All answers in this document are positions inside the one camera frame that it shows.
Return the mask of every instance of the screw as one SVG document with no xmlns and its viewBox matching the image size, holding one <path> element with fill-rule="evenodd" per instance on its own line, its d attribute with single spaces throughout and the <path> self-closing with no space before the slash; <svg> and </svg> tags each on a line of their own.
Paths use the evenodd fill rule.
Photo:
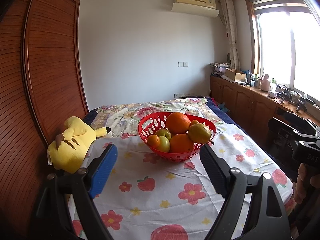
<svg viewBox="0 0 320 240">
<path fill-rule="evenodd" d="M 54 179 L 54 173 L 48 174 L 47 179 Z"/>
<path fill-rule="evenodd" d="M 270 173 L 267 173 L 267 172 L 263 173 L 263 177 L 264 177 L 265 179 L 271 179 Z"/>
<path fill-rule="evenodd" d="M 80 168 L 79 170 L 77 170 L 77 173 L 81 174 L 81 175 L 86 174 L 87 173 L 87 169 L 86 168 Z"/>
<path fill-rule="evenodd" d="M 240 170 L 238 168 L 232 168 L 231 172 L 234 173 L 234 174 L 239 174 Z"/>
</svg>

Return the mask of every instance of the wooden louvered door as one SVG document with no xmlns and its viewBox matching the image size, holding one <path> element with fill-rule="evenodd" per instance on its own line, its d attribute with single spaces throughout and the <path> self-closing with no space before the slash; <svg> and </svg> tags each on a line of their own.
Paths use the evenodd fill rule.
<svg viewBox="0 0 320 240">
<path fill-rule="evenodd" d="M 78 67 L 79 0 L 32 0 L 25 36 L 26 78 L 33 110 L 48 143 L 87 106 Z"/>
<path fill-rule="evenodd" d="M 79 0 L 15 0 L 0 22 L 0 235 L 27 235 L 46 149 L 88 112 L 79 68 Z"/>
<path fill-rule="evenodd" d="M 0 223 L 26 234 L 44 179 L 46 145 L 29 110 L 21 71 L 21 38 L 30 0 L 15 0 L 0 22 Z"/>
</svg>

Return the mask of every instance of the pikachu plush toy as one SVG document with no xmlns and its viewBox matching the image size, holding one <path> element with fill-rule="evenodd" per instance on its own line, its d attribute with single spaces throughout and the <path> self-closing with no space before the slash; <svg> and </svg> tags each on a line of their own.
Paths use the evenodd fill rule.
<svg viewBox="0 0 320 240">
<path fill-rule="evenodd" d="M 75 173 L 81 166 L 91 143 L 97 137 L 105 136 L 111 132 L 109 127 L 93 130 L 76 116 L 72 116 L 64 123 L 66 130 L 56 136 L 47 150 L 49 163 L 55 169 L 63 169 Z"/>
</svg>

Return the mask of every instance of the red fruit basket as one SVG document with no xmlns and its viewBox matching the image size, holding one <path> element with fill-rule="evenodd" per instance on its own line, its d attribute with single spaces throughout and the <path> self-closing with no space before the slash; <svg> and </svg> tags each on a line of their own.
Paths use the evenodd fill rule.
<svg viewBox="0 0 320 240">
<path fill-rule="evenodd" d="M 143 117 L 138 125 L 138 132 L 141 137 L 141 139 L 147 144 L 147 138 L 154 134 L 156 131 L 158 131 L 161 128 L 166 128 L 165 122 L 167 120 L 167 117 L 169 114 L 172 112 L 159 112 L 159 113 L 152 113 L 148 114 L 145 117 Z M 211 140 L 216 134 L 216 126 L 214 125 L 213 122 L 209 121 L 208 119 L 191 115 L 191 114 L 186 114 L 186 116 L 189 118 L 190 121 L 197 120 L 199 123 L 205 124 L 211 131 Z M 165 153 L 156 150 L 155 148 L 152 148 L 151 146 L 148 145 L 148 147 L 153 151 L 155 154 L 158 154 L 164 159 L 171 160 L 172 162 L 183 162 L 187 159 L 190 159 L 192 156 L 196 155 L 200 151 L 200 147 L 203 144 L 200 143 L 195 143 L 195 149 L 190 152 L 184 152 L 184 153 Z"/>
</svg>

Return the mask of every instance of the finger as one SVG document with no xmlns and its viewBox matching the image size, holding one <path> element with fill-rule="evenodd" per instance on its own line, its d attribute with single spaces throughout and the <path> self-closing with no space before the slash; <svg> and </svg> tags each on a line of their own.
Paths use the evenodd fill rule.
<svg viewBox="0 0 320 240">
<path fill-rule="evenodd" d="M 304 178 L 307 175 L 307 168 L 303 163 L 301 163 L 300 166 L 299 166 L 298 174 L 299 174 L 301 180 L 304 180 Z"/>
<path fill-rule="evenodd" d="M 320 174 L 311 177 L 310 184 L 313 187 L 320 188 Z"/>
<path fill-rule="evenodd" d="M 303 186 L 303 182 L 301 180 L 300 175 L 297 177 L 296 191 L 301 199 L 304 199 L 306 197 L 307 192 Z"/>
<path fill-rule="evenodd" d="M 294 191 L 294 201 L 298 204 L 302 203 L 302 199 L 299 197 L 298 193 L 297 193 L 297 189 Z"/>
</svg>

